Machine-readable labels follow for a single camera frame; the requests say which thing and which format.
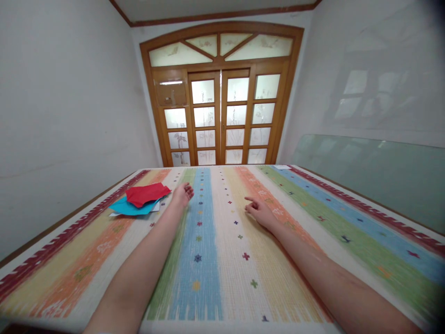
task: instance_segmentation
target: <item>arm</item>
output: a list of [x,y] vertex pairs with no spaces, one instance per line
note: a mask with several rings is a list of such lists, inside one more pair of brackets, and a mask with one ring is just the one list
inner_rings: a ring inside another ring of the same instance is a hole
[[193,188],[181,184],[166,211],[113,277],[84,333],[136,333]]
[[345,332],[420,332],[418,327],[372,288],[298,235],[289,233],[289,229],[275,218],[266,203],[252,197],[246,199],[252,201],[246,205],[246,211],[283,245]]

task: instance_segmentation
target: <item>colorful tablecloth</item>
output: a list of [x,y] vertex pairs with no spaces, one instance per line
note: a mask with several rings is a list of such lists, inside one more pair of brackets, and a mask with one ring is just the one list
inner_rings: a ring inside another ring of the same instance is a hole
[[422,328],[443,291],[444,237],[310,172],[214,166],[139,170],[0,269],[0,315],[80,332],[113,275],[161,210],[109,217],[125,190],[190,182],[182,217],[142,333],[338,333],[329,312],[271,235],[245,214],[244,196],[362,279]]

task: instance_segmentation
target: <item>green stripe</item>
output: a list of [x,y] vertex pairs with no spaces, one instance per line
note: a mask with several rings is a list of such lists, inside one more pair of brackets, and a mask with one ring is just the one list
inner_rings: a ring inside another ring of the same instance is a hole
[[[435,296],[443,292],[442,287],[430,281],[420,271],[401,260],[323,202],[313,198],[303,188],[290,182],[274,168],[269,166],[258,166],[258,168],[279,189],[321,224],[343,248],[358,257],[374,274],[384,279],[396,295],[422,314],[425,319],[428,321],[432,319],[432,315],[435,313]],[[320,221],[318,216],[322,216],[325,221]],[[342,242],[342,235],[347,235],[352,242],[348,244]],[[379,267],[389,272],[391,276],[383,278]]]
[[[190,182],[190,185],[193,186],[195,174],[196,169],[186,169],[181,181],[179,181],[178,184]],[[179,252],[184,239],[186,217],[187,212],[185,212],[181,218],[178,231],[176,232],[176,237],[173,241],[172,247],[170,248],[170,252],[168,253],[167,260],[165,261],[164,268],[162,269],[161,276],[158,280],[158,284],[156,285],[152,298],[148,304],[149,309],[146,314],[147,320],[165,320],[167,317],[167,308],[172,301],[173,283],[178,271]]]

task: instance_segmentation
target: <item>red paper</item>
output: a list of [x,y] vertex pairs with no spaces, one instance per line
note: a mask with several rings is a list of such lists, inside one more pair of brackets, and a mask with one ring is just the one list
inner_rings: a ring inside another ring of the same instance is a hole
[[170,191],[169,187],[162,185],[162,183],[154,183],[149,186],[130,188],[125,193],[127,194],[127,202],[141,208],[147,202],[168,195]]

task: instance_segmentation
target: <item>blue stripe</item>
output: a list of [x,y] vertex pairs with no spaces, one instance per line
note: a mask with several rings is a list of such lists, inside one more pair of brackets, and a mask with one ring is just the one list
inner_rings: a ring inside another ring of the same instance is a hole
[[[170,305],[169,319],[175,319],[178,312],[179,320],[202,321],[205,320],[207,307],[207,320],[216,320],[216,312],[218,312],[218,319],[222,320],[223,309],[209,168],[197,169],[193,188],[195,196],[190,201],[187,213],[184,242],[179,258],[179,270],[173,285],[173,302]],[[194,282],[200,283],[198,291],[193,290]]]
[[[430,280],[445,286],[445,282],[442,278],[442,268],[443,264],[445,263],[443,259],[435,257],[432,253],[418,244],[408,242],[397,232],[387,227],[383,227],[370,216],[354,209],[349,205],[346,205],[342,200],[307,181],[305,178],[297,175],[296,173],[289,170],[276,169],[276,171],[301,189],[308,192],[312,197],[318,199],[320,202],[328,206],[334,212],[345,218],[348,222],[352,223],[370,237],[377,240],[382,246],[389,249],[403,261],[419,270]],[[420,258],[409,255],[408,251],[417,253]]]

